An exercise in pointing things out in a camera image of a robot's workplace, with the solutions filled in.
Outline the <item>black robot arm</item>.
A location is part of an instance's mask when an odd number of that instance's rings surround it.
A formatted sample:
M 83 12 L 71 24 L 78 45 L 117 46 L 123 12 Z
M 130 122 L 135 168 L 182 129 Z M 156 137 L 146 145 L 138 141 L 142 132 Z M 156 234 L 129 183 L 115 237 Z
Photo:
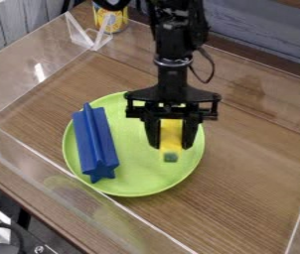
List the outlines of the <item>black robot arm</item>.
M 156 41 L 158 83 L 125 93 L 126 116 L 145 123 L 149 144 L 161 146 L 161 121 L 182 121 L 181 147 L 192 148 L 200 124 L 218 118 L 223 97 L 188 84 L 193 53 L 205 55 L 209 23 L 204 0 L 145 0 Z

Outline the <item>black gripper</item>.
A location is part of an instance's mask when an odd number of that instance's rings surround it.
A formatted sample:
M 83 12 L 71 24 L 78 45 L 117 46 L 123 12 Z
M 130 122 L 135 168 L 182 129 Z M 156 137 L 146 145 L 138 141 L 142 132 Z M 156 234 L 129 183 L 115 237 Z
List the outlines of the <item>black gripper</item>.
M 149 144 L 156 149 L 161 143 L 161 120 L 184 119 L 182 148 L 194 145 L 200 122 L 218 119 L 223 97 L 188 83 L 185 66 L 158 66 L 158 82 L 125 93 L 126 116 L 145 122 Z

